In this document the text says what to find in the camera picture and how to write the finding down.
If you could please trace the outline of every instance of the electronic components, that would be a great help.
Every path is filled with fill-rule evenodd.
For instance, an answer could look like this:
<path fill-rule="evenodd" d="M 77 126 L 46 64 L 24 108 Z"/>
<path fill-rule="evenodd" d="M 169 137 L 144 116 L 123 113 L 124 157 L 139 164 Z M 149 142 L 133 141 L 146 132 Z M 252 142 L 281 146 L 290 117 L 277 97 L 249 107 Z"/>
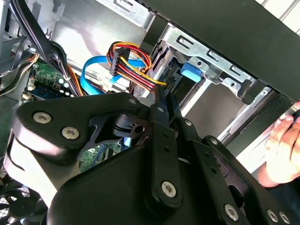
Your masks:
<path fill-rule="evenodd" d="M 37 62 L 30 72 L 25 93 L 42 100 L 69 97 L 71 90 L 60 73 Z"/>

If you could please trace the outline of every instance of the black mount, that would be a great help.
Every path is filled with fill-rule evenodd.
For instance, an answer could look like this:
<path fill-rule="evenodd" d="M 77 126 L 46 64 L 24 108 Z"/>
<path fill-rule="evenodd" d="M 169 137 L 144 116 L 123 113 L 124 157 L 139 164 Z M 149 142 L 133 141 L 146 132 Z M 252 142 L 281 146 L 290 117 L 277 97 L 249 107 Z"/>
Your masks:
<path fill-rule="evenodd" d="M 37 123 L 33 115 L 52 118 Z M 79 131 L 76 140 L 62 136 Z M 81 151 L 133 138 L 133 146 L 72 178 L 48 211 L 50 225 L 293 224 L 293 214 L 269 195 L 216 138 L 199 138 L 173 96 L 156 89 L 150 108 L 127 93 L 36 101 L 22 105 L 15 138 L 52 162 L 75 162 Z M 268 210 L 277 215 L 274 222 Z"/>

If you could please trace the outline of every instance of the metal panel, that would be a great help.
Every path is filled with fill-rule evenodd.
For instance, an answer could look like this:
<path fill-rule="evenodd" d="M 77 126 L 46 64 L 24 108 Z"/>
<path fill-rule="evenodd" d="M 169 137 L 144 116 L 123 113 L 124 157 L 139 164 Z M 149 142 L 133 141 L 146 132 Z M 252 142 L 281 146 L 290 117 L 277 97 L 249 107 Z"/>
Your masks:
<path fill-rule="evenodd" d="M 133 0 L 27 0 L 27 4 L 43 31 L 62 45 L 67 58 L 78 67 L 92 56 L 106 55 L 114 41 L 140 45 L 155 18 Z M 101 80 L 111 78 L 109 71 L 98 64 L 89 69 Z M 118 83 L 128 84 L 124 79 Z"/>
<path fill-rule="evenodd" d="M 142 2 L 290 99 L 300 98 L 300 38 L 254 0 Z"/>

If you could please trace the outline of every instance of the finger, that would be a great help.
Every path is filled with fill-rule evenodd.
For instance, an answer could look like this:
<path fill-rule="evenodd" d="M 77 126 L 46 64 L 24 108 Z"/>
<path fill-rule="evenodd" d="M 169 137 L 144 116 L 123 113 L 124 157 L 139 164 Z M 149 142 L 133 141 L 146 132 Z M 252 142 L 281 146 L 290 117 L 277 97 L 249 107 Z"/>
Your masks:
<path fill-rule="evenodd" d="M 284 134 L 279 144 L 277 156 L 283 161 L 289 161 L 295 141 L 300 134 L 300 119 L 293 124 L 293 126 Z"/>
<path fill-rule="evenodd" d="M 274 128 L 278 127 L 278 125 L 281 124 L 281 122 L 282 122 L 282 120 L 279 118 L 279 119 L 275 122 Z"/>
<path fill-rule="evenodd" d="M 276 126 L 272 130 L 265 145 L 265 148 L 268 153 L 270 154 L 277 153 L 279 143 L 292 123 L 293 123 L 293 116 L 288 115 L 280 124 L 278 124 L 278 126 Z"/>
<path fill-rule="evenodd" d="M 295 124 L 297 124 L 297 126 L 300 127 L 300 118 L 296 120 Z M 292 150 L 291 163 L 296 167 L 300 168 L 300 134 L 298 135 Z"/>

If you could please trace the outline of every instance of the red wire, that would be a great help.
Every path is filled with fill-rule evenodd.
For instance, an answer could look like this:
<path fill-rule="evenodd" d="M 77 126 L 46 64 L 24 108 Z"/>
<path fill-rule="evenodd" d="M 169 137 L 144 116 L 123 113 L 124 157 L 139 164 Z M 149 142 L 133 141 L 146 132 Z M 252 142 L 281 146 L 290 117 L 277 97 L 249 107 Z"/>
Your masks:
<path fill-rule="evenodd" d="M 119 67 L 124 70 L 126 73 L 130 74 L 132 77 L 134 77 L 135 79 L 137 79 L 139 82 L 142 82 L 143 84 L 147 85 L 148 87 L 150 87 L 151 89 L 154 88 L 154 85 L 150 82 L 147 82 L 146 80 L 142 79 L 139 75 L 133 73 L 132 71 L 130 71 L 129 69 L 127 69 L 126 67 L 124 67 L 123 65 L 119 64 Z"/>
<path fill-rule="evenodd" d="M 132 50 L 136 50 L 137 52 L 141 53 L 143 57 L 146 59 L 147 63 L 150 64 L 151 62 L 149 61 L 149 56 L 143 53 L 139 48 L 131 46 L 131 45 L 117 45 L 117 47 L 124 47 L 124 48 L 130 48 Z"/>

